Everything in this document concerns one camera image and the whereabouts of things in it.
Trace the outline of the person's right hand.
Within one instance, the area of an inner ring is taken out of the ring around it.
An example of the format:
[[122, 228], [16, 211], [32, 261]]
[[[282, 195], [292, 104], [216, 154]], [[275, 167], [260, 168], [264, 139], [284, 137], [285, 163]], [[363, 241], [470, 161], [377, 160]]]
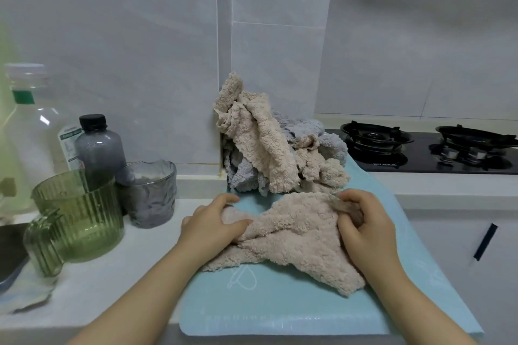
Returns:
[[362, 246], [357, 252], [347, 253], [366, 279], [374, 281], [401, 269], [396, 229], [379, 199], [371, 192], [358, 191], [365, 215], [365, 223], [359, 228]]

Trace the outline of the person's left hand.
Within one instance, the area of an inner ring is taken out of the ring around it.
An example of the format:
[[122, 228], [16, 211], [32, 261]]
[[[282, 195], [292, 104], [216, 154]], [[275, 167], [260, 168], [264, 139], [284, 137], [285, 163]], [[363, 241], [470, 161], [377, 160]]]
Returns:
[[224, 209], [237, 201], [239, 198], [231, 193], [219, 194], [209, 205], [199, 206], [182, 221], [177, 246], [187, 253], [197, 267], [203, 266], [236, 241], [252, 223], [251, 219], [223, 223]]

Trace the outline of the beige fluffy towel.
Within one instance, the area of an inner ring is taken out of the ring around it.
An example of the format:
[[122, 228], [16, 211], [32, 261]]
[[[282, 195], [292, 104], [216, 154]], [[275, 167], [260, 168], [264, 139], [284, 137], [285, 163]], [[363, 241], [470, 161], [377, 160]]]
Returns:
[[259, 215], [228, 206], [224, 224], [251, 219], [236, 242], [205, 264], [201, 271], [217, 271], [242, 264], [272, 262], [292, 265], [342, 296], [362, 289], [365, 279], [350, 262], [337, 221], [349, 217], [356, 227], [364, 223], [359, 204], [321, 192], [290, 193]]
[[226, 142], [232, 141], [269, 179], [269, 193], [336, 193], [349, 182], [338, 160], [326, 160], [316, 149], [293, 149], [272, 114], [268, 95], [246, 91], [237, 73], [230, 72], [213, 110], [222, 134], [222, 155]]

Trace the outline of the person's left forearm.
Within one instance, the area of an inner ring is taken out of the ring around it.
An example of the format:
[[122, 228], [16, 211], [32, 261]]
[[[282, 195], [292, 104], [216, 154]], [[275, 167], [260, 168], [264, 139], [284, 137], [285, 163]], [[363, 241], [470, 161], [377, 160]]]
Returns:
[[155, 345], [186, 285], [213, 256], [177, 244], [66, 345]]

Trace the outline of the person's right forearm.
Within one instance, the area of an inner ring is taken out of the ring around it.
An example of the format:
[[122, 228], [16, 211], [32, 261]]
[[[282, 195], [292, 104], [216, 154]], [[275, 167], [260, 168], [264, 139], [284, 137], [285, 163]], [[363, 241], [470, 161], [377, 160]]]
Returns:
[[407, 345], [478, 345], [409, 279], [400, 264], [364, 274]]

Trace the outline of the grey-blue fluffy towel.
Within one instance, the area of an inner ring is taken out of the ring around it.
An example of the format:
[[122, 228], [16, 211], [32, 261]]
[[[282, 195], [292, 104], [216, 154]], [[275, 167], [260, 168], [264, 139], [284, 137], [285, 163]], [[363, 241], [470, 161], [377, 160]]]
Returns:
[[337, 134], [325, 132], [325, 128], [319, 120], [290, 118], [277, 111], [273, 111], [272, 114], [279, 122], [281, 131], [293, 149], [316, 149], [324, 159], [336, 159], [342, 167], [345, 167], [346, 143]]
[[230, 189], [238, 192], [257, 190], [262, 196], [269, 194], [269, 179], [243, 156], [232, 141], [226, 142], [223, 148], [223, 165]]

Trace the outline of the black burner grate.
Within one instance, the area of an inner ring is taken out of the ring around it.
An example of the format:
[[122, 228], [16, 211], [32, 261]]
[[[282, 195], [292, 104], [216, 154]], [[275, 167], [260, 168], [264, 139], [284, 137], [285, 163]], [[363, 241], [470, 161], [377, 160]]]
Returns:
[[345, 134], [345, 142], [354, 151], [375, 154], [393, 154], [401, 152], [404, 145], [414, 142], [411, 134], [399, 126], [387, 127], [351, 121], [340, 126]]
[[439, 144], [429, 147], [439, 163], [452, 165], [460, 162], [474, 167], [506, 168], [508, 149], [518, 149], [516, 135], [504, 135], [477, 130], [462, 125], [438, 126]]

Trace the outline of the black glass gas stove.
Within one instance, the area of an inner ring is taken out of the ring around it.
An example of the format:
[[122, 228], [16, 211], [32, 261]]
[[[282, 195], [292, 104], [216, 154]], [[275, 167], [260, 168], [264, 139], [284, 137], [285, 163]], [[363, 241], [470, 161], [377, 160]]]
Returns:
[[[370, 173], [437, 173], [437, 174], [489, 174], [489, 175], [515, 175], [518, 176], [518, 149], [508, 149], [505, 159], [506, 168], [474, 167], [454, 162], [452, 165], [444, 165], [438, 162], [437, 157], [431, 154], [429, 147], [440, 143], [441, 135], [432, 132], [411, 132], [414, 142], [404, 145], [399, 153], [375, 154], [362, 151], [354, 151], [347, 147], [349, 156], [359, 167]], [[326, 129], [328, 133], [340, 136], [345, 142], [345, 134], [338, 129]]]

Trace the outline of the light teal mat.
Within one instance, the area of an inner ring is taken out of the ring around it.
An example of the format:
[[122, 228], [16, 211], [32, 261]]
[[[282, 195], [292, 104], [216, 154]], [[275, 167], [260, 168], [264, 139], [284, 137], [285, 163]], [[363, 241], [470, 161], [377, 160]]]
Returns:
[[[379, 198], [396, 227], [400, 261], [411, 281], [467, 333], [484, 331], [432, 258], [391, 191], [348, 156], [348, 188]], [[274, 263], [200, 272], [183, 295], [179, 318], [188, 336], [392, 335], [396, 329], [373, 290], [349, 297]]]

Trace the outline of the crumpled beige fluffy towel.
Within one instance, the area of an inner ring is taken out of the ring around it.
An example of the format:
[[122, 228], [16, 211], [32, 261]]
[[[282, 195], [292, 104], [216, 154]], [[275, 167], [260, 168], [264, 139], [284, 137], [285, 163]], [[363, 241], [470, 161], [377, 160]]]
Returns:
[[230, 72], [213, 110], [222, 134], [222, 155], [226, 142], [232, 141], [269, 179], [269, 193], [336, 193], [349, 182], [338, 160], [326, 160], [316, 149], [293, 149], [272, 114], [268, 95], [246, 91], [237, 73]]

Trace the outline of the grey textured glass cup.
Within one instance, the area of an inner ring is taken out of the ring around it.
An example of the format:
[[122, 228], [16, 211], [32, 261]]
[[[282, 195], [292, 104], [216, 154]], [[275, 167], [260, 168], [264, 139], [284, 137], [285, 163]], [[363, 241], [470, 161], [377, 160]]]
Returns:
[[177, 167], [173, 162], [129, 163], [114, 177], [120, 204], [134, 226], [151, 229], [172, 218], [177, 196]]

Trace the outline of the large green ribbed glass cup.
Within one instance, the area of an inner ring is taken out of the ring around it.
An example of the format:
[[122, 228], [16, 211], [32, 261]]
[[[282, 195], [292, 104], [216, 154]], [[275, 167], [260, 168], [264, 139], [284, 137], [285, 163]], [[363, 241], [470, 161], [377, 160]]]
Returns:
[[66, 262], [100, 257], [124, 236], [123, 215], [110, 171], [63, 172], [36, 185], [31, 197], [41, 215], [51, 222], [51, 239]]

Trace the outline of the white cabinet door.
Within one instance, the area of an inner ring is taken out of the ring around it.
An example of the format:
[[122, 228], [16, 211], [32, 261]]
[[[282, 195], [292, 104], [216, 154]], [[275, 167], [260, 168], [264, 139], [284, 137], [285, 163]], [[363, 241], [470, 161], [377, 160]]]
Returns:
[[[407, 210], [421, 240], [484, 330], [484, 345], [518, 345], [518, 211]], [[473, 259], [491, 223], [498, 230]]]

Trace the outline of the large clear plastic bottle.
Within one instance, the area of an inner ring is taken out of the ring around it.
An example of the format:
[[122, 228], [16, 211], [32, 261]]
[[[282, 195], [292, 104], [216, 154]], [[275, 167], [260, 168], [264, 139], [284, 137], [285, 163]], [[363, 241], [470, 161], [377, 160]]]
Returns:
[[38, 63], [6, 63], [15, 110], [6, 133], [16, 149], [29, 186], [29, 201], [36, 185], [57, 174], [84, 168], [76, 140], [83, 130], [57, 96], [47, 68]]

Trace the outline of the dark sink basin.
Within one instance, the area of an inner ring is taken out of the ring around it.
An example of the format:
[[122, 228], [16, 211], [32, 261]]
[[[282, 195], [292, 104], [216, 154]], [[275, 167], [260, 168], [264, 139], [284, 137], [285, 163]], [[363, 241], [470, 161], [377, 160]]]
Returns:
[[29, 259], [23, 244], [27, 226], [28, 223], [0, 226], [0, 294], [12, 286]]

